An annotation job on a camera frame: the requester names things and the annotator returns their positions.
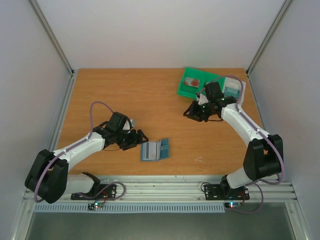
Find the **blue card holder wallet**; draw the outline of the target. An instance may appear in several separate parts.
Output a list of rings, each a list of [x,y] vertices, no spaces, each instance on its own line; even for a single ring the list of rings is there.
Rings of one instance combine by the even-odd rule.
[[[159,141],[155,141],[157,142],[158,145],[158,152],[157,152],[157,160],[153,160],[153,161],[145,161],[142,160],[142,145],[140,148],[140,161],[141,162],[157,162],[160,160],[164,160],[164,159],[168,159],[170,157],[170,144],[169,144],[169,139],[168,138],[163,138]]]

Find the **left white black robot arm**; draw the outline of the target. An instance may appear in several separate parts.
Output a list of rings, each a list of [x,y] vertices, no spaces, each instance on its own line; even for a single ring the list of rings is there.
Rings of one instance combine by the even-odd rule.
[[[126,115],[114,112],[110,119],[98,126],[73,144],[49,151],[41,150],[25,179],[24,185],[34,193],[36,203],[55,203],[63,195],[77,194],[85,199],[96,199],[104,187],[94,175],[83,172],[69,177],[69,171],[78,163],[110,145],[118,145],[126,151],[148,142],[142,130],[134,129],[134,121]]]

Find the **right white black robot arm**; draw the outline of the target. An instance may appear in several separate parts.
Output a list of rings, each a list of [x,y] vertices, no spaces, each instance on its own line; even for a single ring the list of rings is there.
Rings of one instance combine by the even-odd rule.
[[[263,181],[265,177],[284,174],[283,140],[256,124],[242,109],[239,99],[222,93],[218,82],[205,85],[183,115],[197,122],[208,122],[217,115],[227,122],[246,145],[243,165],[222,177],[219,190],[224,200],[232,199],[245,185]]]

